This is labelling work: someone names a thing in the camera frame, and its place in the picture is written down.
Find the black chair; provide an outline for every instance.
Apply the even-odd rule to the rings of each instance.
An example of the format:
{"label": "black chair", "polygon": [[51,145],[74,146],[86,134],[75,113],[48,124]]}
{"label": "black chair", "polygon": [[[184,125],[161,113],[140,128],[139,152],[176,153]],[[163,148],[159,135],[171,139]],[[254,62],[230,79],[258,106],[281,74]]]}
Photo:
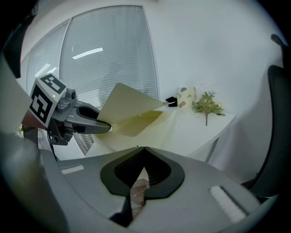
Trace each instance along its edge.
{"label": "black chair", "polygon": [[257,176],[243,183],[257,197],[279,194],[287,184],[291,160],[291,79],[286,69],[289,48],[278,36],[271,39],[282,47],[284,68],[270,66],[268,81],[272,105],[272,136],[268,154]]}

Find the window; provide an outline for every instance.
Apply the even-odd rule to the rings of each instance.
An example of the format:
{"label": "window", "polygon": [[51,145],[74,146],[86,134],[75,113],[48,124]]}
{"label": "window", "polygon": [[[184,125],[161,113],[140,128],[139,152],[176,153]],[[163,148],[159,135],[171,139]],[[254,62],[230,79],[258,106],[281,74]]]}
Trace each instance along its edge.
{"label": "window", "polygon": [[47,73],[59,77],[60,52],[68,22],[60,25],[35,45],[29,56],[26,92],[30,94],[35,79]]}
{"label": "window", "polygon": [[60,78],[79,100],[95,107],[104,105],[118,82],[158,98],[142,7],[108,7],[74,17],[62,48]]}
{"label": "window", "polygon": [[[118,82],[158,98],[156,71],[146,18],[140,6],[114,6],[93,10],[71,19],[45,36],[30,52],[26,91],[36,77],[52,72],[80,101],[101,108]],[[84,154],[94,140],[74,133],[57,153]]]}

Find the white wall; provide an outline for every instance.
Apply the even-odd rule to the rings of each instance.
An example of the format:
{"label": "white wall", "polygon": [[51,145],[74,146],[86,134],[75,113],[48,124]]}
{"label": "white wall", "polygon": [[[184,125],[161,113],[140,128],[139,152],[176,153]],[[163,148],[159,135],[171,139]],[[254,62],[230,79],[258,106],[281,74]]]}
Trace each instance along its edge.
{"label": "white wall", "polygon": [[196,86],[217,92],[216,100],[236,114],[215,166],[237,181],[253,178],[271,136],[266,71],[281,63],[281,50],[270,40],[281,34],[270,17],[254,1],[242,0],[53,1],[29,27],[22,58],[60,23],[110,5],[144,7],[161,99],[175,96],[177,87]]}

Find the plant sprig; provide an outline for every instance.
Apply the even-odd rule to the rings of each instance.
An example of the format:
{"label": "plant sprig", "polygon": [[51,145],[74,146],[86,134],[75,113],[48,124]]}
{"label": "plant sprig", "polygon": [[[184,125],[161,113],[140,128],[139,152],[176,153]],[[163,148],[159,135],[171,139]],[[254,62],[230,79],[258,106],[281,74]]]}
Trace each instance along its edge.
{"label": "plant sprig", "polygon": [[222,108],[222,105],[220,103],[215,103],[213,101],[214,95],[216,93],[213,91],[209,91],[208,93],[205,92],[199,100],[193,102],[192,109],[195,110],[195,112],[203,112],[206,115],[206,126],[208,123],[208,114],[213,112],[220,116],[225,116],[222,111],[224,110]]}

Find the folded paper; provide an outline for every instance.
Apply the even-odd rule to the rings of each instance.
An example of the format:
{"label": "folded paper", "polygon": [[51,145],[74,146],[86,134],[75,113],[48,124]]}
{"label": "folded paper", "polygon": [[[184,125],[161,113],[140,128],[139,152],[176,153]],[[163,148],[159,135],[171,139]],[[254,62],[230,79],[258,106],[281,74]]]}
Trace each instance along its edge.
{"label": "folded paper", "polygon": [[122,83],[117,83],[97,119],[113,125],[163,105],[166,104],[162,101]]}
{"label": "folded paper", "polygon": [[131,147],[159,148],[167,138],[176,111],[151,111],[129,119],[113,131],[95,136],[115,151]]}

